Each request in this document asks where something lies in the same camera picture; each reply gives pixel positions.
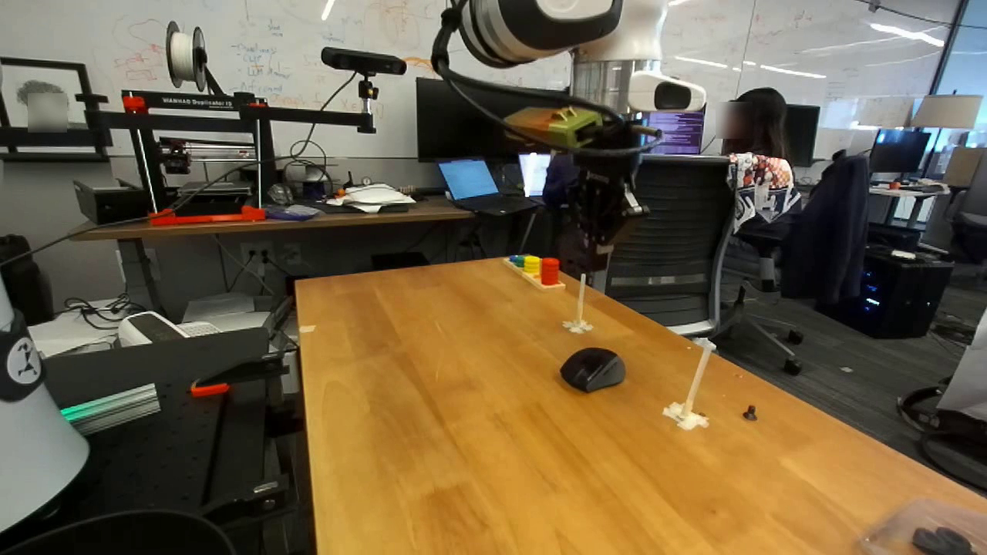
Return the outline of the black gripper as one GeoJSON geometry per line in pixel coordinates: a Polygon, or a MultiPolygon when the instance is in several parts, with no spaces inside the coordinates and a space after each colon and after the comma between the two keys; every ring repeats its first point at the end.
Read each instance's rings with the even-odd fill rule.
{"type": "Polygon", "coordinates": [[[578,221],[578,251],[586,271],[601,271],[624,227],[649,212],[634,189],[638,166],[638,149],[565,155],[565,194],[578,221]]]}

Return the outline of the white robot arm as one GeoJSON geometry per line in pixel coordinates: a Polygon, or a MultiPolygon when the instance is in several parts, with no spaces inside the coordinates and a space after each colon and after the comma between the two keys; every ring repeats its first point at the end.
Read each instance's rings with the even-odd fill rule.
{"type": "Polygon", "coordinates": [[[431,70],[508,138],[551,149],[573,170],[567,184],[583,264],[606,264],[624,227],[643,212],[634,170],[643,110],[698,110],[706,89],[662,60],[670,0],[450,0],[431,39],[431,70]],[[459,73],[450,39],[488,66],[517,66],[567,52],[567,91],[459,73]]]}

